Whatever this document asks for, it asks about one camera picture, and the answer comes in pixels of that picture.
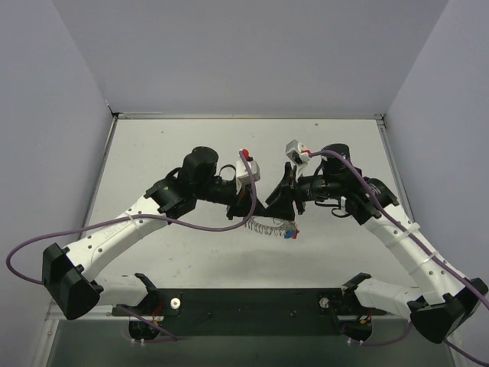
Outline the large metal keyring with loops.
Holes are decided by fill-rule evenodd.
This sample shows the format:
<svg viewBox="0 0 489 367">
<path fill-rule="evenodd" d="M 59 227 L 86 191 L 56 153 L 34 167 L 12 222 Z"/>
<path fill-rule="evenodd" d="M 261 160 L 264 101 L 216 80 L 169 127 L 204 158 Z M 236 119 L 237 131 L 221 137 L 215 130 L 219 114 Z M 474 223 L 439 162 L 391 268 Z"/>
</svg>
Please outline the large metal keyring with loops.
<svg viewBox="0 0 489 367">
<path fill-rule="evenodd" d="M 288 230 L 297 230 L 294 221 L 277 218 L 251 217 L 245 224 L 246 229 L 250 229 L 260 235 L 277 236 L 284 238 L 284 233 Z"/>
</svg>

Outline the blue key tag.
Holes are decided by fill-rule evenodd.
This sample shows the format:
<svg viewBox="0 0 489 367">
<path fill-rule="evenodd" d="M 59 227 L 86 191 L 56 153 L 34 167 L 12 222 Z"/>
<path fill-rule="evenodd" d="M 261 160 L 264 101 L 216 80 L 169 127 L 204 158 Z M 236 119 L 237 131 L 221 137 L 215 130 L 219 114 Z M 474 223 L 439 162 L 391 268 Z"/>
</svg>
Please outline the blue key tag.
<svg viewBox="0 0 489 367">
<path fill-rule="evenodd" d="M 290 238 L 293 238 L 294 236 L 296 235 L 296 231 L 295 230 L 288 230 L 284 233 L 284 238 L 285 239 L 290 239 Z"/>
</svg>

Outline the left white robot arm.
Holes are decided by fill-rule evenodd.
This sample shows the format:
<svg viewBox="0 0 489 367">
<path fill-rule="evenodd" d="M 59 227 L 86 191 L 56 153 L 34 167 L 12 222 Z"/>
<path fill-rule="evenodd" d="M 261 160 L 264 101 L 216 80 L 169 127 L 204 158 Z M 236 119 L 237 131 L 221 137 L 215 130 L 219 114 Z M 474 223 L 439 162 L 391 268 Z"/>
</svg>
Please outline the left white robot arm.
<svg viewBox="0 0 489 367">
<path fill-rule="evenodd" d="M 217 176 L 216 151 L 194 148 L 165 178 L 109 224 L 69 245 L 52 244 L 43 252 L 42 283 L 65 318 L 76 320 L 96 306 L 129 306 L 148 314 L 157 304 L 157 288 L 141 273 L 107 278 L 104 268 L 157 230 L 196 208 L 199 200 L 236 209 L 250 219 L 258 207 L 258 163 L 241 150 L 232 180 Z"/>
</svg>

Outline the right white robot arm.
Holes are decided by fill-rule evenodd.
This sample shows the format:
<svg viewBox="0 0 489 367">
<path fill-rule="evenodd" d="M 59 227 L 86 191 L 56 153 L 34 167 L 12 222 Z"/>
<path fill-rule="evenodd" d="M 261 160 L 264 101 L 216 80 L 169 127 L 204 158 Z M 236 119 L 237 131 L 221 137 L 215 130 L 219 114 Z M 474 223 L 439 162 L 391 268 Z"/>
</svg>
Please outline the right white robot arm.
<svg viewBox="0 0 489 367">
<path fill-rule="evenodd" d="M 416 284 L 401 287 L 360 274 L 345 284 L 344 292 L 351 293 L 361 307 L 403 317 L 428 341 L 440 344 L 480 305 L 488 304 L 488 286 L 446 261 L 396 195 L 351 163 L 347 145 L 328 145 L 313 153 L 293 140 L 285 154 L 289 162 L 283 179 L 267 198 L 270 206 L 288 205 L 281 219 L 304 213 L 307 202 L 331 200 L 331 208 L 340 209 L 377 237 Z"/>
</svg>

